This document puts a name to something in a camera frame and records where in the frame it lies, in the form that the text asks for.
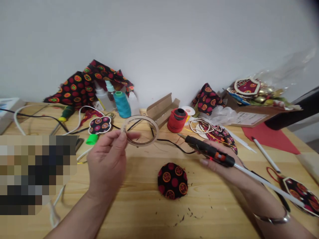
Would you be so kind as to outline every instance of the turquoise thread spool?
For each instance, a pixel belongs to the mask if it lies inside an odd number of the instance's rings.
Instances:
[[[131,108],[129,102],[126,99],[125,94],[122,91],[117,91],[114,94],[114,100],[116,107],[119,111],[119,115],[122,118],[128,118],[131,116]]]

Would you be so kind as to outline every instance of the silver bangle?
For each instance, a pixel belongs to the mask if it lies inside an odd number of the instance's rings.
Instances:
[[[283,207],[283,208],[285,209],[285,212],[286,212],[285,216],[283,218],[269,218],[269,217],[265,217],[265,216],[257,216],[254,213],[253,214],[259,220],[264,221],[264,222],[270,222],[273,225],[285,224],[285,223],[290,221],[290,215],[289,215],[289,212],[287,211],[287,209],[285,207]]]

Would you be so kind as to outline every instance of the red thread spool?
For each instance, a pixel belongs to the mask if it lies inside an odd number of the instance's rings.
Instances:
[[[168,119],[167,128],[172,133],[179,133],[182,131],[186,120],[187,113],[183,109],[174,109]]]

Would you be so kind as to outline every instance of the patterned fabric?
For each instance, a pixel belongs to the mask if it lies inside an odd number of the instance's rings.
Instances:
[[[106,133],[111,129],[111,118],[104,116],[102,118],[95,118],[90,122],[90,134]]]
[[[105,80],[110,80],[115,90],[120,90],[125,85],[128,96],[129,89],[134,90],[134,85],[123,76],[121,70],[116,72],[93,60],[83,72],[77,71],[59,87],[56,94],[45,98],[43,102],[71,105],[77,110],[84,105],[93,106],[92,103],[97,100],[94,80],[105,91],[107,91]]]
[[[195,107],[195,105],[198,102],[198,111],[203,112],[207,115],[212,114],[212,110],[217,106],[221,105],[225,107],[225,103],[223,102],[222,98],[216,94],[215,91],[210,88],[209,84],[206,83],[196,98],[193,100],[192,105]]]
[[[159,191],[168,199],[185,196],[188,191],[186,172],[175,163],[165,164],[158,174]]]
[[[81,123],[80,123],[79,127],[81,127],[84,124],[84,122],[86,122],[87,120],[89,120],[91,118],[95,118],[95,117],[100,117],[101,118],[101,117],[103,117],[103,115],[100,112],[96,111],[96,110],[92,110],[92,109],[87,110],[85,112],[84,118],[81,120]]]
[[[95,96],[95,85],[91,79],[85,79],[82,72],[77,71],[67,79],[53,96],[44,99],[46,103],[61,103],[79,109],[84,105],[92,106]]]
[[[129,89],[134,91],[134,85],[126,79],[121,70],[115,71],[102,63],[93,60],[83,71],[84,77],[94,80],[111,80],[115,90],[120,90],[123,85],[126,87],[126,94],[129,96]]]
[[[199,124],[203,127],[204,131],[208,129],[208,126],[203,124],[202,122],[200,122]],[[214,131],[206,134],[208,139],[217,143],[223,142],[223,145],[231,148],[237,155],[238,149],[236,147],[233,137],[229,134],[229,132],[226,129],[221,128],[219,125],[213,125],[213,128]]]
[[[297,198],[299,201],[305,204],[305,207],[299,207],[303,212],[319,217],[319,200],[318,198],[310,192],[303,184],[292,178],[283,179],[284,189],[293,197]]]

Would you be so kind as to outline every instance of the hand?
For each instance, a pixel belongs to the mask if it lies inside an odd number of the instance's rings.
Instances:
[[[243,164],[241,163],[240,159],[231,148],[210,141],[208,139],[204,140],[204,142],[215,147],[217,150],[232,156],[235,159],[235,163],[243,167]],[[204,166],[210,168],[213,172],[217,173],[219,176],[223,177],[224,179],[238,187],[240,190],[250,191],[255,186],[259,187],[261,185],[258,181],[254,180],[253,178],[251,178],[250,176],[248,176],[247,174],[243,173],[235,167],[226,168],[209,159],[201,159],[200,162]]]
[[[87,156],[90,172],[88,193],[99,199],[115,196],[122,185],[126,171],[125,148],[129,139],[139,138],[140,133],[120,130],[105,133]]]

